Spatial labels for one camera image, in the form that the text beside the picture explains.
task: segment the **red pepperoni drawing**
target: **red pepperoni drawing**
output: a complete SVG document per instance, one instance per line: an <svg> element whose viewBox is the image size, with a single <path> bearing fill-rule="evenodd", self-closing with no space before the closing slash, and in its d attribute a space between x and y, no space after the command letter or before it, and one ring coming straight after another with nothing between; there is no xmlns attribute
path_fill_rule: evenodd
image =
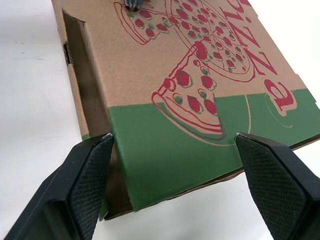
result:
<svg viewBox="0 0 320 240"><path fill-rule="evenodd" d="M152 102L195 138L211 144L224 138L215 103L219 79L249 82L255 74L237 35L221 10L204 0L165 0L161 11L153 8L151 1L146 4L132 13L124 4L114 3L127 34L140 45L157 44L171 36L176 41L178 36L186 51L152 93Z"/></svg>
<svg viewBox="0 0 320 240"><path fill-rule="evenodd" d="M185 11L183 11L183 10L181 10L181 9L179 9L179 8L176 9L176 13L177 13L182 19L185 19L185 20L188 20L188 19L189 19L188 14L187 14Z"/></svg>
<svg viewBox="0 0 320 240"><path fill-rule="evenodd" d="M192 7L191 7L188 3L183 2L183 3L182 3L182 6L183 6L185 9L187 9L189 12L192 12L192 11L193 11Z"/></svg>
<svg viewBox="0 0 320 240"><path fill-rule="evenodd" d="M162 33L168 34L169 30L166 26L164 26L163 24L159 23L156 25L156 27L158 28L158 30Z"/></svg>

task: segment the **pizza slice illustration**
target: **pizza slice illustration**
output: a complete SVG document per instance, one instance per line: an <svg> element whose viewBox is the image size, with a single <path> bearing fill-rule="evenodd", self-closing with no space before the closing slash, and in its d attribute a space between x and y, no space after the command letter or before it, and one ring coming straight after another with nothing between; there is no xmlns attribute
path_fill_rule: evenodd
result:
<svg viewBox="0 0 320 240"><path fill-rule="evenodd" d="M152 102L175 125L204 141L224 137L214 90L217 82L196 56L196 43L152 94Z"/></svg>

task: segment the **white background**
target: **white background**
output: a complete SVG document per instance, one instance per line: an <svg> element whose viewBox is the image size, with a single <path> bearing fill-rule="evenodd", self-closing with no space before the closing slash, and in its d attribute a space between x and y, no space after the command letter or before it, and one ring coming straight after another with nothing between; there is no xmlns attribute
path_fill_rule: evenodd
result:
<svg viewBox="0 0 320 240"><path fill-rule="evenodd" d="M250 2L320 103L319 1ZM51 1L0 0L0 239L41 182L80 141ZM319 153L320 142L297 151L318 176ZM137 213L99 222L93 239L272 238L241 174Z"/></svg>

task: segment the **green stripe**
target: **green stripe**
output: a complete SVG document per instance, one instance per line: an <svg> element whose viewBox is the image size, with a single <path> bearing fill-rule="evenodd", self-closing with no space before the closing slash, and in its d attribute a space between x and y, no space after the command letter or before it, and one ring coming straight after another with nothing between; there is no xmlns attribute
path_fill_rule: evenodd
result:
<svg viewBox="0 0 320 240"><path fill-rule="evenodd" d="M266 94L220 97L217 112L225 138L237 132L293 145L320 133L320 111L307 89L293 92L297 109L280 116ZM145 208L242 166L236 146L202 142L174 125L153 104L109 109L122 175L134 210Z"/></svg>
<svg viewBox="0 0 320 240"><path fill-rule="evenodd" d="M90 139L90 138L91 138L90 134L87 133L86 135L83 135L83 136L82 136L82 141L87 140L87 139Z"/></svg>

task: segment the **cardboard box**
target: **cardboard box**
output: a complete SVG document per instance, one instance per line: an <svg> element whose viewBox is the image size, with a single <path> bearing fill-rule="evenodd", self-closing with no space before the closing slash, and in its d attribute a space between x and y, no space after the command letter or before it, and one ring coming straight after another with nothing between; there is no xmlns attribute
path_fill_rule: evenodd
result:
<svg viewBox="0 0 320 240"><path fill-rule="evenodd" d="M315 99L248 0L52 2L82 137L115 135L103 217L241 173L237 132L319 138Z"/></svg>

